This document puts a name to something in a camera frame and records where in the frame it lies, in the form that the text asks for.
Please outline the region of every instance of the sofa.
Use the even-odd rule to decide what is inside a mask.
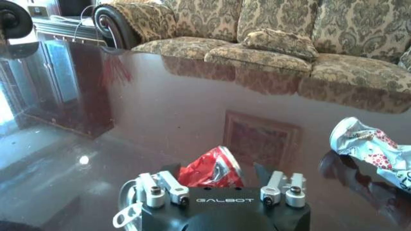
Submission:
[[[411,92],[409,0],[109,3],[96,7],[93,20],[117,47],[136,52]],[[287,40],[253,36],[264,30],[309,40],[317,55],[265,49]],[[248,46],[249,38],[263,46]]]

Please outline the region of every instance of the sofa cushion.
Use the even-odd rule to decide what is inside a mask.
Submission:
[[[323,0],[315,19],[319,52],[397,63],[411,40],[411,1]]]
[[[204,61],[293,76],[307,76],[311,71],[307,61],[272,51],[248,49],[240,44],[212,49]]]
[[[243,46],[288,54],[308,61],[319,56],[309,37],[281,30],[261,29],[251,32],[243,41]]]
[[[136,46],[132,50],[164,56],[187,59],[204,59],[211,49],[227,45],[229,42],[211,38],[179,37],[156,40]]]
[[[236,41],[241,0],[165,0],[177,36]]]
[[[405,68],[405,70],[411,73],[411,47],[408,48],[405,53],[401,55],[397,65]]]
[[[237,41],[260,28],[311,36],[316,7],[317,0],[244,0]]]
[[[411,73],[397,65],[341,54],[320,54],[311,77],[392,92],[411,92]]]

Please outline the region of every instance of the sofa armrest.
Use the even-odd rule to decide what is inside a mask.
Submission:
[[[117,48],[131,49],[137,44],[175,37],[171,9],[156,3],[101,4],[93,11],[97,29],[113,36]]]
[[[411,47],[408,48],[408,50],[401,55],[397,65],[400,67],[405,68],[407,71],[411,73]]]
[[[141,43],[140,36],[113,7],[107,5],[96,8],[92,18],[99,32],[105,40],[112,41],[113,47],[131,50]]]

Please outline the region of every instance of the white cable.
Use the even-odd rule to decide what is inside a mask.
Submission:
[[[60,22],[72,22],[72,23],[80,22],[79,19],[65,18],[59,15],[50,15],[50,19]]]
[[[79,22],[79,24],[77,24],[77,26],[76,26],[76,29],[75,29],[75,37],[73,37],[73,39],[72,39],[72,42],[75,42],[75,41],[76,41],[76,37],[77,37],[77,30],[79,30],[79,27],[80,27],[80,25],[81,25],[83,21],[85,20],[85,19],[83,19],[83,14],[84,14],[85,10],[87,10],[89,7],[93,7],[93,6],[95,6],[95,5],[89,5],[89,6],[87,6],[87,7],[84,8],[84,10],[81,11],[81,14],[80,14],[80,22]]]

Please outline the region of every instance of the glossy table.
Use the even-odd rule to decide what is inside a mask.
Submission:
[[[49,41],[0,58],[0,230],[115,230],[123,183],[217,145],[308,181],[311,230],[409,228],[411,197],[329,151],[357,117],[411,144],[411,96],[201,61]]]

